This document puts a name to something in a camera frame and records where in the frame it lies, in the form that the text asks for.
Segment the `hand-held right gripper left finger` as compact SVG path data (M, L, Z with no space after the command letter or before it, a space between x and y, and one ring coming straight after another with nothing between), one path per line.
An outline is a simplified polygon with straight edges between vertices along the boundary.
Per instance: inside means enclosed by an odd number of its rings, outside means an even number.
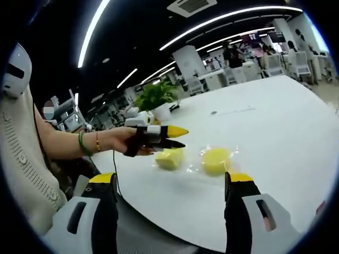
M96 175L54 216L43 237L53 253L117 253L116 173Z

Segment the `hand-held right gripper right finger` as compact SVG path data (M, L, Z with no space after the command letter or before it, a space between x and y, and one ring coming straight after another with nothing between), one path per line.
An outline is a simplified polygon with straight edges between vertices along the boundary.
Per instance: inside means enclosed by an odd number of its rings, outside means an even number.
M226 253L287 253L301 239L290 213L252 177L225 173Z

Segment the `person's left hand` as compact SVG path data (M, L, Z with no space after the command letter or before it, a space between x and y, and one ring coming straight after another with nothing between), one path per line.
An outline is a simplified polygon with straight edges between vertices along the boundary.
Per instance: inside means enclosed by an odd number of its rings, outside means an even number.
M118 127L109 131L110 148L128 157L148 156L155 150L144 145L141 137L136 136L136 128Z

